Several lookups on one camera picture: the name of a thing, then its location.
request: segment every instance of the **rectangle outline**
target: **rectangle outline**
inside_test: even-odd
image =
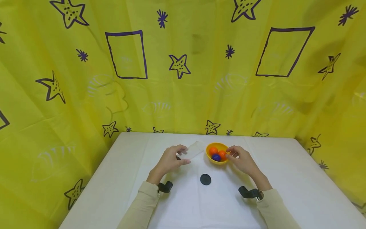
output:
[[[6,119],[5,115],[1,111],[0,111],[0,119],[5,123],[5,125],[0,126],[0,130],[10,125],[10,122]]]
[[[112,58],[112,63],[113,63],[113,66],[114,66],[114,69],[115,69],[115,72],[116,72],[116,76],[121,78],[121,79],[141,79],[141,80],[147,80],[147,66],[146,66],[146,59],[145,59],[145,51],[144,51],[144,48],[143,48],[143,38],[142,38],[142,30],[138,30],[138,31],[132,31],[132,32],[122,32],[122,33],[109,33],[109,32],[104,32],[105,33],[105,37],[107,39],[107,44],[108,44],[108,47],[109,47],[109,52],[111,54],[111,58]],[[141,77],[122,77],[122,76],[119,76],[118,73],[117,73],[117,68],[116,68],[116,64],[114,63],[114,60],[113,60],[113,54],[112,54],[112,48],[111,48],[111,45],[109,44],[109,40],[108,40],[108,36],[113,36],[113,37],[120,37],[120,36],[129,36],[129,35],[136,35],[136,34],[139,34],[140,37],[141,37],[141,46],[142,46],[142,55],[143,55],[143,63],[144,63],[144,66],[145,66],[145,78],[141,78]]]
[[[258,67],[257,67],[257,71],[255,72],[255,75],[256,76],[265,76],[265,77],[269,77],[269,76],[273,76],[273,77],[289,77],[292,70],[294,69],[295,65],[297,64],[297,61],[299,60],[300,58],[300,55],[302,53],[302,51],[304,50],[305,48],[305,45],[307,43],[307,41],[309,40],[311,34],[314,32],[315,30],[315,26],[312,26],[312,27],[304,27],[304,28],[287,28],[287,29],[279,29],[279,28],[273,28],[271,27],[270,31],[269,31],[269,34],[268,34],[268,37],[267,37],[267,40],[266,40],[266,44],[264,45],[264,49],[263,49],[263,52],[262,52],[262,55],[261,55],[261,59],[259,60],[259,64],[258,64]],[[262,62],[262,58],[264,56],[264,53],[266,51],[266,48],[267,48],[267,45],[268,45],[268,40],[269,40],[269,37],[271,36],[271,32],[280,32],[280,33],[283,33],[283,32],[294,32],[294,31],[310,31],[308,37],[306,38],[305,42],[304,42],[304,45],[302,46],[298,56],[296,57],[296,60],[295,62],[293,63],[290,71],[288,72],[287,75],[262,75],[262,74],[258,74],[258,70],[259,70],[259,66],[261,65],[261,62]]]

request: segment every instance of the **bowl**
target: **bowl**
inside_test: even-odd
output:
[[[228,160],[226,159],[225,161],[223,162],[217,162],[215,160],[213,160],[211,158],[211,155],[209,153],[209,150],[211,147],[216,147],[218,149],[218,151],[225,151],[226,152],[226,149],[228,148],[226,145],[222,144],[222,143],[218,143],[218,142],[214,142],[214,143],[211,143],[209,144],[207,147],[206,147],[206,156],[208,157],[208,159],[210,160],[210,162],[214,163],[215,165],[224,165],[226,164],[226,162],[228,162]]]

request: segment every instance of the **white tablecloth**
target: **white tablecloth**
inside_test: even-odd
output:
[[[221,142],[247,149],[276,188],[301,228],[366,228],[366,220],[300,144],[289,138],[194,134],[121,133],[60,229],[115,229],[149,171],[172,145]],[[199,177],[209,174],[208,186]],[[167,175],[149,229],[266,228],[254,200],[238,188],[254,188],[246,175],[227,164],[211,164],[204,153]]]

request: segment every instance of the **black round lid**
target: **black round lid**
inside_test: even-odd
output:
[[[202,174],[199,180],[203,185],[209,185],[211,183],[211,177],[208,174]]]

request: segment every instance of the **beige sleeve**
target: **beige sleeve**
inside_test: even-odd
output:
[[[158,200],[158,186],[144,181],[117,229],[146,229]]]
[[[257,201],[257,207],[267,223],[268,229],[298,229],[290,212],[276,189],[263,192],[262,200]]]

